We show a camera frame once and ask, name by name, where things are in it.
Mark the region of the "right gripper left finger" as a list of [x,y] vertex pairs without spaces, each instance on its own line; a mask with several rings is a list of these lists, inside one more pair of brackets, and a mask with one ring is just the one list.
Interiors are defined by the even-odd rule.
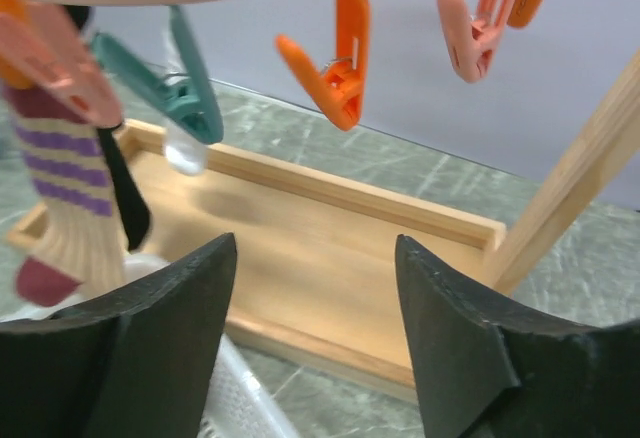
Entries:
[[194,437],[225,325],[236,240],[41,320],[1,326],[5,437]]

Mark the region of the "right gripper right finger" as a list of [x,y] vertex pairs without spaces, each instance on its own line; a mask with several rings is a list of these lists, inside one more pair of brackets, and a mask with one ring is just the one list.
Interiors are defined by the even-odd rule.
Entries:
[[599,328],[535,310],[406,235],[395,268],[426,436],[638,435],[637,321]]

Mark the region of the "wooden hanger rack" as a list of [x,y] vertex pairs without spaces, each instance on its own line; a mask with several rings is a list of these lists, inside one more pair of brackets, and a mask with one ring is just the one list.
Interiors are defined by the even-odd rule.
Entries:
[[219,144],[196,178],[161,155],[163,130],[117,133],[155,222],[146,250],[176,260],[233,232],[233,340],[411,402],[416,398],[396,288],[408,234],[503,294],[515,287],[639,148],[632,59],[512,227]]

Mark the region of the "beige purple striped sock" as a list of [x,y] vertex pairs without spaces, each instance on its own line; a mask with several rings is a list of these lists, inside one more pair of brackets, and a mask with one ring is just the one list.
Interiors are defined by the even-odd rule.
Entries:
[[18,294],[50,307],[126,281],[120,217],[92,125],[38,87],[3,85],[11,124],[48,225],[18,271]]

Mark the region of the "pink round clip hanger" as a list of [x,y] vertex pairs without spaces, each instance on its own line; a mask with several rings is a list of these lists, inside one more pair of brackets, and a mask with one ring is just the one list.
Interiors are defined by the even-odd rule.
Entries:
[[[183,71],[161,76],[107,32],[84,41],[67,15],[85,7],[165,7]],[[1,75],[17,88],[40,87],[89,123],[114,125],[119,105],[113,73],[150,106],[204,144],[220,142],[223,124],[210,85],[207,53],[223,61],[294,79],[338,129],[369,112],[421,115],[423,91],[405,67],[382,76],[371,47],[369,0],[1,0]]]

